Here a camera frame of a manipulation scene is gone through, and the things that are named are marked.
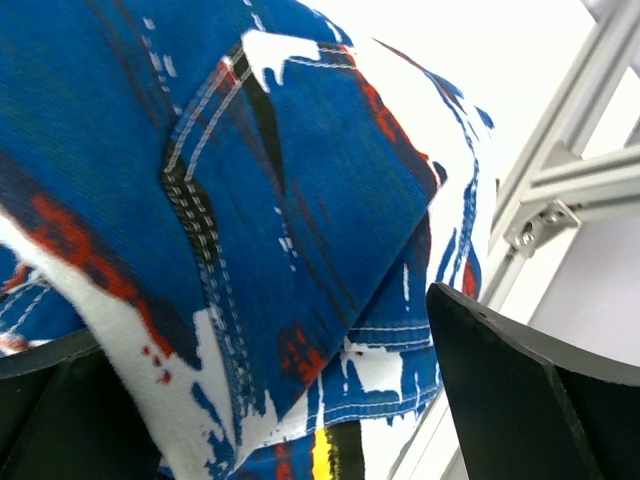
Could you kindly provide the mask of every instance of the crumpled cloth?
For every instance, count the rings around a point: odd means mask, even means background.
[[[492,129],[294,0],[6,3],[0,347],[87,325],[178,479],[415,425],[426,288],[482,286]]]

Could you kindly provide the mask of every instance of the metal bracket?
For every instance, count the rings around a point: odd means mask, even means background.
[[[504,238],[527,258],[580,220],[560,200],[545,205],[522,205]]]

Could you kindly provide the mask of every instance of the pocket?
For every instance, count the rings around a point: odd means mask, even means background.
[[[212,418],[230,412],[222,432],[239,460],[343,348],[445,177],[410,139],[420,128],[401,125],[412,102],[398,91],[428,80],[398,60],[398,85],[394,63],[365,50],[247,32],[167,148],[161,182],[215,332],[198,352],[215,352],[229,384],[215,390],[203,371],[196,403]],[[372,82],[389,87],[386,101]]]

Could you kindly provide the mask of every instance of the fabric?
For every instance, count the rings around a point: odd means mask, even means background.
[[[0,13],[5,353],[86,324],[178,479],[415,426],[427,285],[482,285],[484,111],[294,0]]]

